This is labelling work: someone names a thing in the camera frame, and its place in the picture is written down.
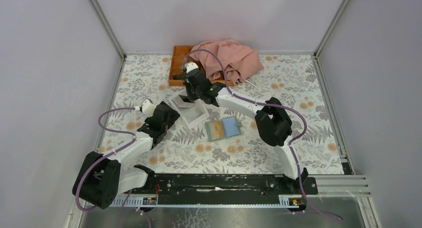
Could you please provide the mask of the white plastic card box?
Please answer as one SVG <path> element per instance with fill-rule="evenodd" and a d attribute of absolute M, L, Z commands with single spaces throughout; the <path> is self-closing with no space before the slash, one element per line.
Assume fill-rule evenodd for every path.
<path fill-rule="evenodd" d="M 192 103 L 193 105 L 187 109 L 176 107 L 175 104 L 172 102 L 172 99 L 176 96 L 180 96 L 183 101 Z M 185 91 L 181 91 L 181 93 L 170 97 L 169 102 L 171 104 L 171 107 L 180 114 L 180 118 L 182 119 L 186 127 L 189 129 L 200 125 L 210 116 L 207 108 L 205 107 L 205 103 L 200 99 L 190 101 Z"/>

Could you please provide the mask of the green card holder wallet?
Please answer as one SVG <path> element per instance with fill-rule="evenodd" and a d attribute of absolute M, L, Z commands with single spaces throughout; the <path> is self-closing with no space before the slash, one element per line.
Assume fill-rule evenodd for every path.
<path fill-rule="evenodd" d="M 210 142 L 241 135 L 241 128 L 242 123 L 234 116 L 205 123 L 205 129 Z"/>

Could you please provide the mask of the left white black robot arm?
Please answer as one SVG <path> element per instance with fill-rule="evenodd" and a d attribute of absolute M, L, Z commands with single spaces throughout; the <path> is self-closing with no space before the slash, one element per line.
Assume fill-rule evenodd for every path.
<path fill-rule="evenodd" d="M 106 154 L 92 151 L 86 155 L 72 188 L 81 211 L 86 211 L 82 200 L 94 208 L 106 209 L 119 194 L 133 189 L 147 194 L 157 189 L 155 172 L 144 165 L 134 165 L 133 160 L 158 145 L 180 114 L 165 102 L 155 105 L 149 99 L 128 110 L 143 113 L 145 122 L 135 132 L 121 132 L 131 138 L 122 147 Z"/>

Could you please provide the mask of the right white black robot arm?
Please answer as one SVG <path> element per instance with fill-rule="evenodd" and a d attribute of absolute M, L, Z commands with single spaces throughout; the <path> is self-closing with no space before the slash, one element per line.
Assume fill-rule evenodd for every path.
<path fill-rule="evenodd" d="M 305 188 L 304 178 L 308 172 L 291 147 L 294 140 L 292 120 L 286 112 L 287 108 L 277 98 L 271 97 L 266 101 L 249 98 L 223 83 L 212 83 L 197 67 L 184 67 L 182 71 L 190 101 L 200 99 L 207 105 L 231 109 L 253 119 L 260 138 L 274 148 L 281 162 L 283 174 L 287 177 L 287 191 L 298 194 Z"/>

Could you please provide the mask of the dark green crumpled item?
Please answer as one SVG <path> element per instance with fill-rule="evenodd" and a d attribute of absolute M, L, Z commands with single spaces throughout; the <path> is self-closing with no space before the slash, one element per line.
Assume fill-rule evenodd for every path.
<path fill-rule="evenodd" d="M 182 73 L 182 74 L 178 74 L 178 75 L 173 75 L 172 76 L 173 80 L 185 80 L 186 79 L 186 74 Z"/>

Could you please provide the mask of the wooden compartment tray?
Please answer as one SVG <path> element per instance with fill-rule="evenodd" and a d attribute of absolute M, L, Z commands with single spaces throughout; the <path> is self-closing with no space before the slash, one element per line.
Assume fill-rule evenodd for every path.
<path fill-rule="evenodd" d="M 172 79 L 172 76 L 183 73 L 183 71 L 182 71 L 182 63 L 184 61 L 184 58 L 192 50 L 193 47 L 194 47 L 193 45 L 175 45 L 174 46 L 174 48 L 173 48 L 173 54 L 172 54 L 172 59 L 171 59 L 170 72 L 169 72 L 169 76 L 168 76 L 168 84 L 170 86 L 179 86 L 179 87 L 183 87 L 184 86 L 184 84 L 183 84 L 183 81 L 184 80 L 173 80 Z M 213 58 L 213 60 L 215 62 L 217 62 L 216 59 L 212 55 L 210 55 L 207 52 L 205 52 L 205 53 L 207 55 L 209 55 L 211 58 Z M 195 60 L 195 59 L 193 59 L 191 57 L 188 57 L 188 59 L 187 59 L 186 62 L 187 63 L 188 62 L 195 62 L 199 66 L 199 68 L 202 71 L 202 73 L 205 75 L 205 73 L 206 73 L 205 68 L 204 68 L 204 66 L 202 65 L 202 63 L 199 60 Z M 223 83 L 224 84 L 225 82 L 224 82 L 223 72 L 222 72 L 221 67 L 219 66 L 219 64 L 218 64 L 218 67 L 220 69 L 220 71 L 218 71 L 219 77 L 218 77 L 217 80 L 211 80 L 211 83 L 220 82 L 220 83 Z M 229 86 L 234 86 L 235 85 L 230 80 L 227 80 L 227 82 L 228 82 L 228 85 Z"/>

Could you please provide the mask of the pink cloth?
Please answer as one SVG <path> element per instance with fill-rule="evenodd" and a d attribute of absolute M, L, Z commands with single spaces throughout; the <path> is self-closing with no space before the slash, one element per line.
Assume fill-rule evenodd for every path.
<path fill-rule="evenodd" d="M 237 85 L 264 69 L 257 50 L 233 39 L 204 41 L 192 50 L 189 57 L 201 63 L 209 80 L 223 80 L 224 68 L 227 80 Z"/>

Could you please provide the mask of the floral patterned table mat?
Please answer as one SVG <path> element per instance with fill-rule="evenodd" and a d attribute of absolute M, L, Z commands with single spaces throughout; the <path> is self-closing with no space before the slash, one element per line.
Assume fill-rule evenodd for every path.
<path fill-rule="evenodd" d="M 310 174 L 343 174 L 337 141 L 320 90 L 310 55 L 261 55 L 264 69 L 234 90 L 259 99 L 275 97 L 305 119 L 290 114 L 293 136 L 307 132 L 293 142 L 299 160 Z M 168 84 L 169 55 L 129 55 L 126 58 L 113 107 L 99 152 L 118 148 L 130 141 L 119 130 L 136 131 L 144 122 L 141 113 L 128 110 L 145 98 L 167 101 L 181 91 Z M 179 119 L 163 141 L 136 158 L 157 173 L 241 173 L 280 174 L 283 167 L 274 150 L 259 137 L 254 120 L 225 108 L 207 106 L 209 120 L 236 117 L 242 123 L 239 136 L 210 142 L 204 123 L 187 128 Z"/>

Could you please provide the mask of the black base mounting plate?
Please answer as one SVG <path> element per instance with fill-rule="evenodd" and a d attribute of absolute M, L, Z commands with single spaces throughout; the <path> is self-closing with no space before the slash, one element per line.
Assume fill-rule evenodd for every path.
<path fill-rule="evenodd" d="M 155 174 L 148 178 L 147 185 L 134 188 L 133 194 L 157 196 L 209 196 L 240 197 L 241 200 L 264 196 L 317 195 L 314 177 L 305 177 L 301 182 L 283 175 L 271 174 Z"/>

